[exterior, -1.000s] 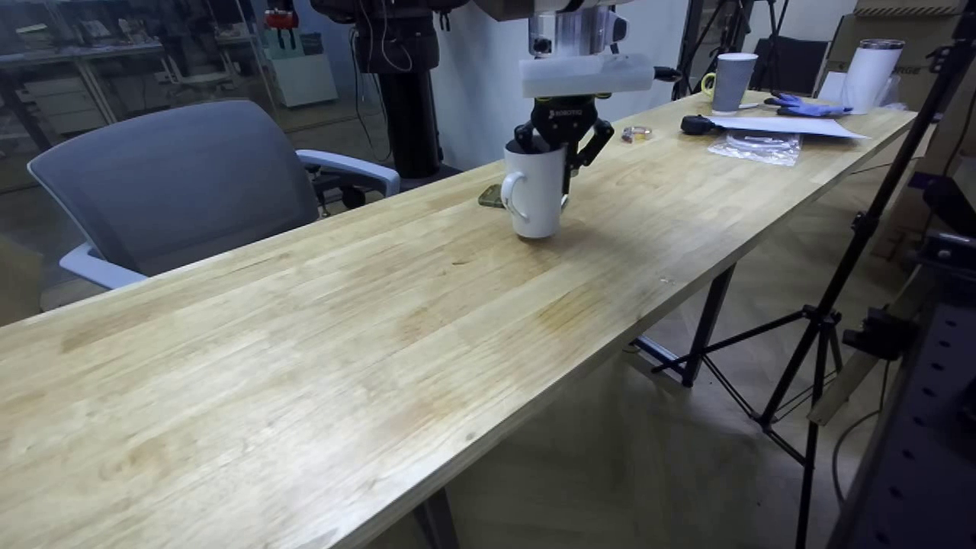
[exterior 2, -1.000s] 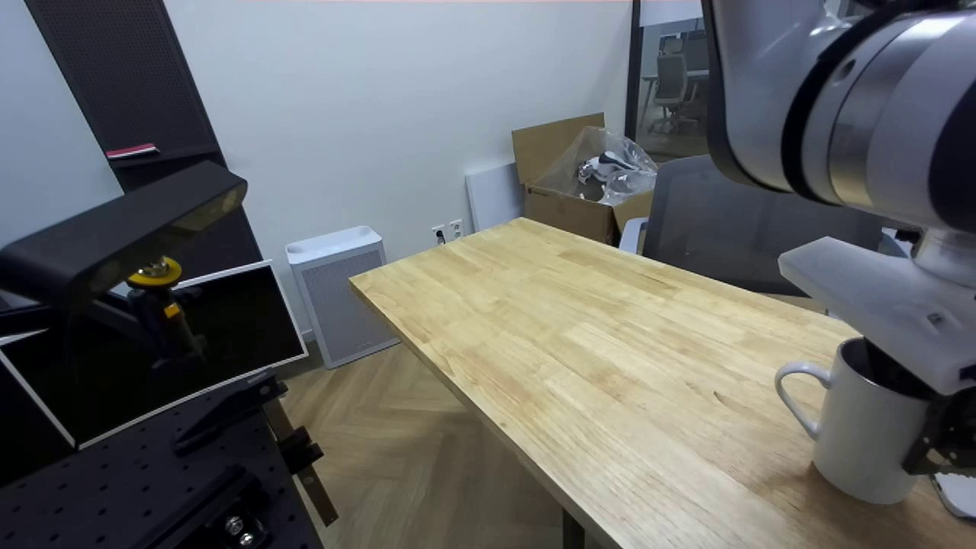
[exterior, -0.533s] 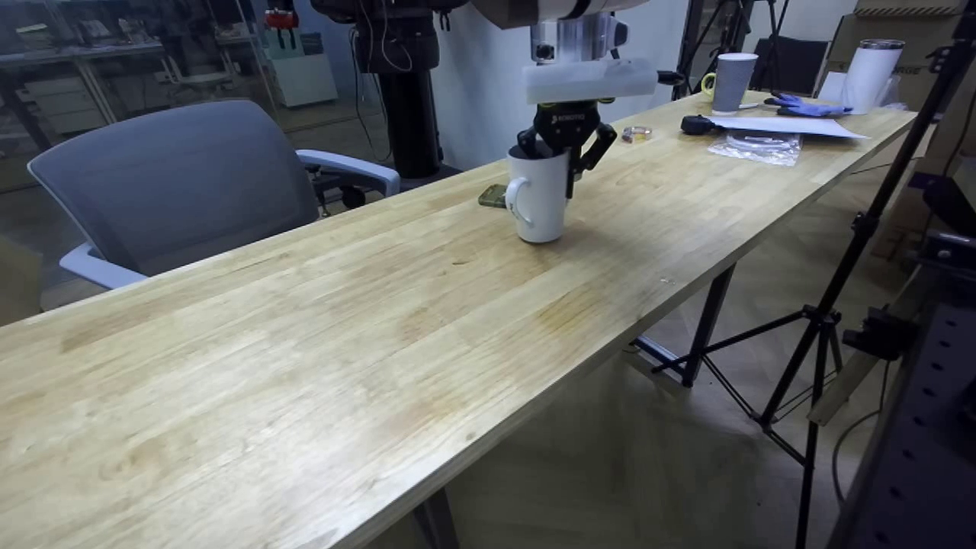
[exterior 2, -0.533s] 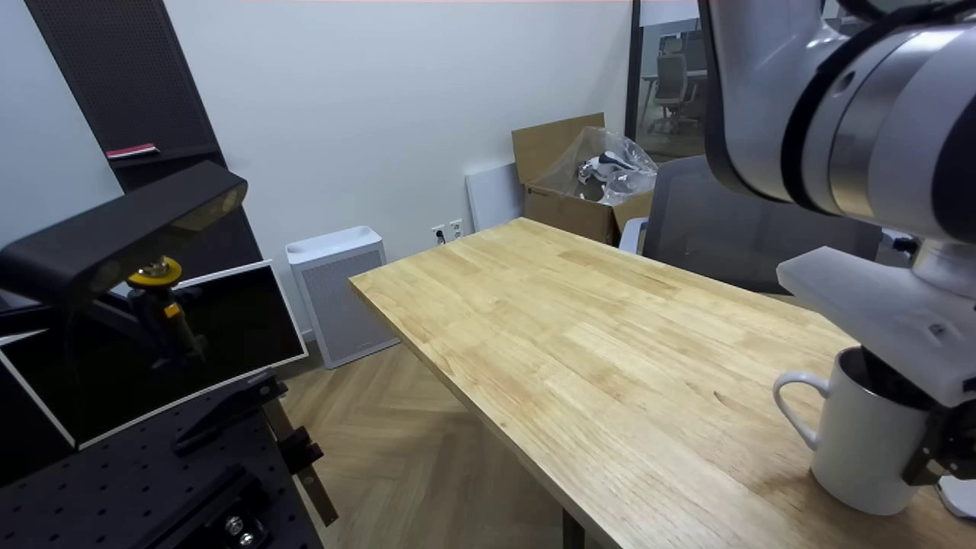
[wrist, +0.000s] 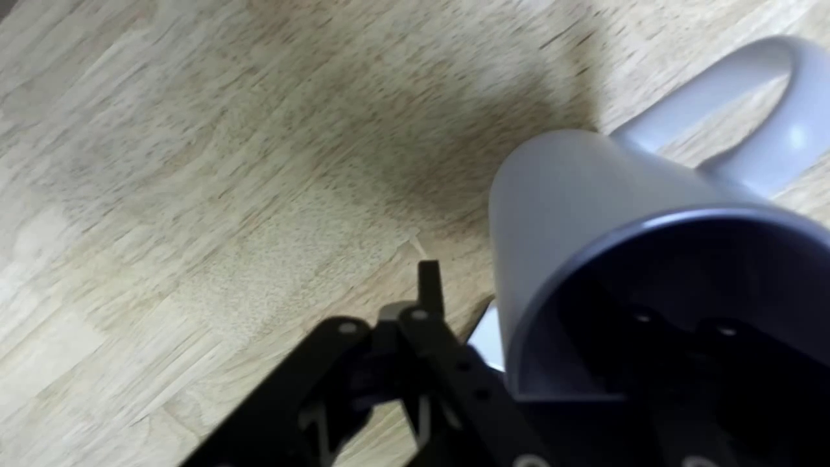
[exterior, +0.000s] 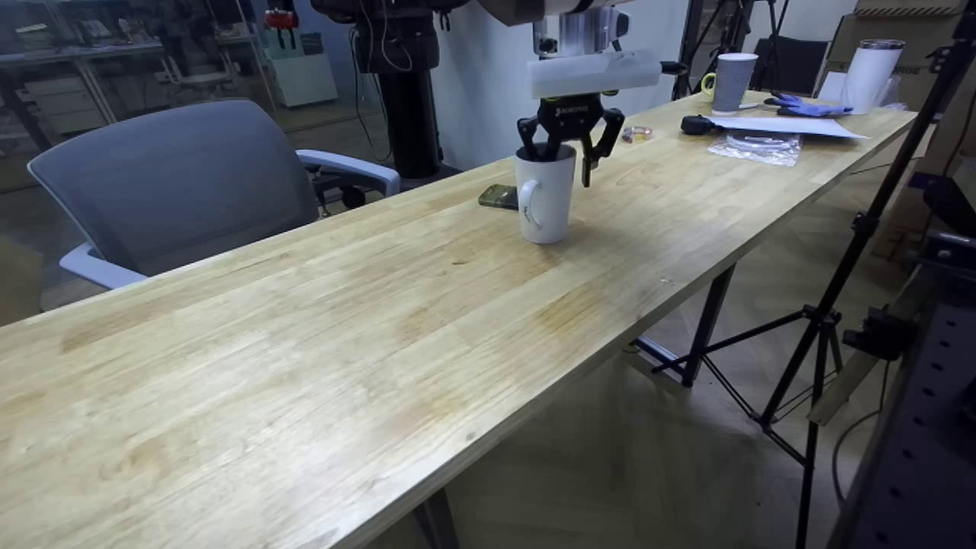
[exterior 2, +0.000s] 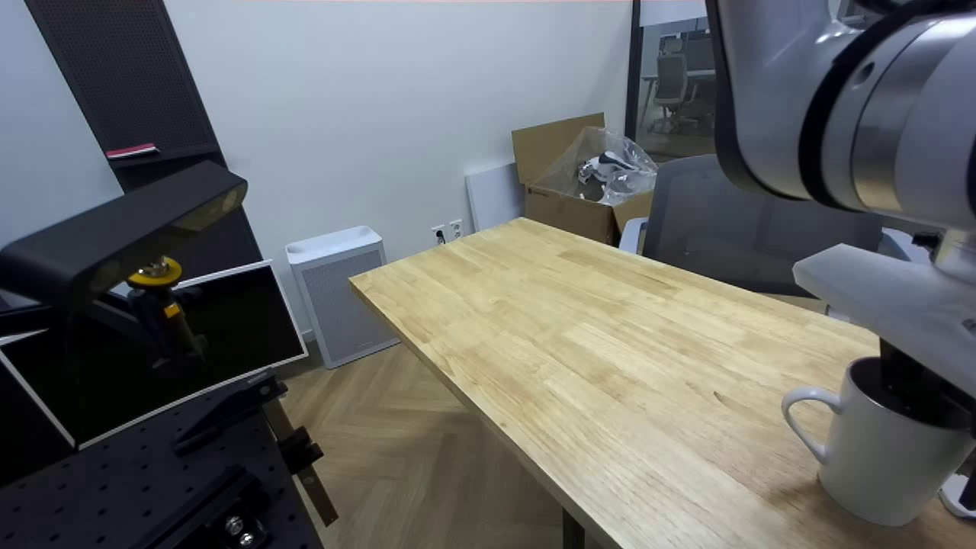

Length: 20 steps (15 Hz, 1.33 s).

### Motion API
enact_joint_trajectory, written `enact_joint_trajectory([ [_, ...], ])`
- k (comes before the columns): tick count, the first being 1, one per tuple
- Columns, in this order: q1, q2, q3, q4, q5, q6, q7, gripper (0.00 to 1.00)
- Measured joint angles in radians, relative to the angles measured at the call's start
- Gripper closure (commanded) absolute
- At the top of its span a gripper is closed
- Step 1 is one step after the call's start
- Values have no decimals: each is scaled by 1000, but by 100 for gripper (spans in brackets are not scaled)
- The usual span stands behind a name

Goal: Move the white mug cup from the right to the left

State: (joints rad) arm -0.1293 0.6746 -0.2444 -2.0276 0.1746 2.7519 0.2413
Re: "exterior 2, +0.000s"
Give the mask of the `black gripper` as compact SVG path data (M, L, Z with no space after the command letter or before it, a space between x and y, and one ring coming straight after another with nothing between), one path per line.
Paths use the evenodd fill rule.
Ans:
M922 418L974 415L974 399L889 342L882 351L882 393Z

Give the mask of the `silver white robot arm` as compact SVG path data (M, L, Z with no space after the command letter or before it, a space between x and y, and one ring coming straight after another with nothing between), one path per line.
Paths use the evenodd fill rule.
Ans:
M833 243L803 289L882 339L899 393L976 403L976 0L703 0L733 184L935 234Z

